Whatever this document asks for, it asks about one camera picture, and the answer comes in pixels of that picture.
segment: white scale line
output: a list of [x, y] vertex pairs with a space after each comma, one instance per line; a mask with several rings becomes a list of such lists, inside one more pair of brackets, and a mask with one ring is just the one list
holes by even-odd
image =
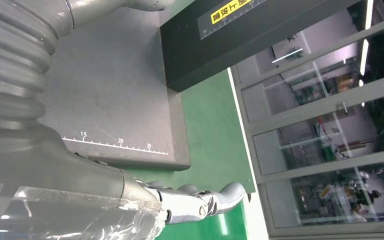
[[69, 142], [83, 143], [83, 144], [98, 145], [98, 146], [110, 147], [110, 148], [116, 148], [116, 149], [126, 149], [126, 150], [132, 150], [132, 151], [143, 152], [143, 153], [169, 155], [168, 152], [151, 151], [151, 150], [145, 150], [145, 149], [140, 149], [140, 148], [136, 149], [134, 147], [132, 148], [132, 147], [128, 147], [128, 146], [116, 146], [115, 144], [110, 145], [108, 143], [103, 144], [101, 142], [97, 143], [97, 142], [93, 142], [93, 141], [76, 140], [75, 138], [70, 139], [70, 138], [63, 137], [62, 140], [69, 141]]

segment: metal frame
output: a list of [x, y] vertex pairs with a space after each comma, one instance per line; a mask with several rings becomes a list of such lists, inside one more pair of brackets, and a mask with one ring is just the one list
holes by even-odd
[[[251, 161], [254, 166], [255, 178], [258, 183], [258, 191], [260, 194], [261, 205], [264, 209], [264, 217], [269, 235], [273, 240], [301, 240], [301, 239], [355, 239], [355, 238], [371, 238], [384, 239], [384, 222], [368, 222], [355, 224], [338, 224], [338, 225], [314, 225], [314, 226], [298, 226], [277, 228], [275, 226], [269, 197], [266, 189], [266, 183], [280, 180], [287, 180], [300, 176], [308, 176], [319, 173], [331, 172], [340, 169], [353, 168], [364, 165], [371, 165], [384, 162], [384, 151], [361, 157], [354, 157], [349, 160], [341, 160], [334, 162], [322, 163], [308, 167], [302, 167], [292, 170], [286, 170], [279, 173], [262, 175], [260, 171], [260, 163], [257, 158], [257, 151], [254, 144], [254, 136], [276, 130], [278, 128], [298, 123], [323, 114], [328, 114], [343, 109], [342, 102], [348, 106], [354, 106], [362, 102], [368, 102], [384, 97], [384, 78], [368, 83], [363, 87], [351, 89], [347, 92], [329, 96], [294, 109], [273, 115], [260, 121], [249, 122], [246, 114], [246, 107], [242, 91], [262, 83], [264, 80], [288, 71], [300, 65], [306, 64], [319, 57], [329, 54], [335, 50], [343, 48], [356, 41], [363, 40], [367, 37], [374, 36], [384, 31], [384, 21], [372, 26], [368, 30], [355, 33], [347, 38], [342, 39], [331, 47], [313, 52], [293, 62], [285, 64], [281, 67], [273, 69], [263, 74], [259, 79], [243, 83], [237, 82], [236, 95], [238, 98], [239, 108], [243, 111], [242, 120], [244, 123], [246, 138], [248, 141]], [[239, 74], [233, 74], [234, 78], [239, 78]]]

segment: glass wall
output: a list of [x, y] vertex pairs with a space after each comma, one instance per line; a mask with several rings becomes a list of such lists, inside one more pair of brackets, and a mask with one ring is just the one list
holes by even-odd
[[269, 233], [384, 233], [384, 0], [362, 0], [236, 69]]

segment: metal bolt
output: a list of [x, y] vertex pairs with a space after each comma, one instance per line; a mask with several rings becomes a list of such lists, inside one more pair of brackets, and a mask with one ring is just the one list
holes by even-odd
[[207, 214], [207, 210], [205, 209], [204, 206], [201, 206], [201, 207], [199, 208], [199, 215], [203, 216], [203, 215], [205, 215], [205, 214]]

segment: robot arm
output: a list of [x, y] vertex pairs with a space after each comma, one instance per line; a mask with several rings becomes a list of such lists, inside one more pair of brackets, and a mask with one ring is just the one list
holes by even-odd
[[[114, 239], [100, 236], [113, 234], [115, 226], [122, 224], [115, 223], [110, 230], [100, 228], [97, 225], [100, 221], [96, 220], [100, 218], [95, 214], [96, 209], [104, 209], [106, 213], [114, 202], [117, 202], [116, 209], [122, 202], [125, 205], [158, 203], [162, 205], [163, 220], [175, 224], [224, 213], [245, 196], [244, 188], [238, 183], [227, 185], [220, 193], [198, 191], [190, 185], [174, 190], [155, 183], [145, 184], [117, 168], [69, 152], [56, 131], [37, 122], [37, 118], [45, 114], [45, 106], [37, 101], [36, 96], [44, 90], [44, 75], [61, 37], [119, 7], [159, 11], [171, 1], [0, 0], [0, 227], [4, 224], [2, 221], [15, 221], [17, 218], [11, 214], [21, 214], [18, 211], [21, 208], [29, 220], [20, 226], [30, 227], [18, 230], [29, 232], [29, 236], [34, 236], [32, 239], [42, 239], [37, 237], [39, 233], [44, 239], [76, 236], [82, 236], [81, 239]], [[65, 216], [66, 205], [62, 203], [71, 206], [73, 199], [82, 206], [92, 206], [88, 214], [82, 210], [84, 215], [79, 213], [75, 223], [81, 225], [82, 218], [91, 218], [92, 223], [85, 229], [79, 226], [81, 231], [64, 233], [57, 227], [64, 221], [55, 216], [57, 213]], [[108, 206], [100, 206], [101, 200], [105, 200], [103, 203]], [[50, 203], [46, 209], [41, 207], [43, 201]], [[136, 207], [125, 205], [122, 219], [129, 226], [138, 215], [132, 212]], [[157, 207], [151, 212], [159, 211]], [[155, 220], [153, 217], [147, 221], [152, 222]], [[108, 224], [112, 223], [111, 214], [106, 219]], [[54, 234], [35, 225], [40, 223], [49, 223], [46, 227]], [[71, 221], [67, 227], [75, 228], [75, 223]], [[9, 224], [8, 228], [10, 226], [18, 226], [18, 223]], [[95, 238], [91, 233], [86, 237], [93, 228], [102, 229], [102, 234], [99, 232], [99, 237]], [[11, 232], [1, 230], [2, 234]], [[134, 233], [136, 230], [132, 227], [130, 231]]]

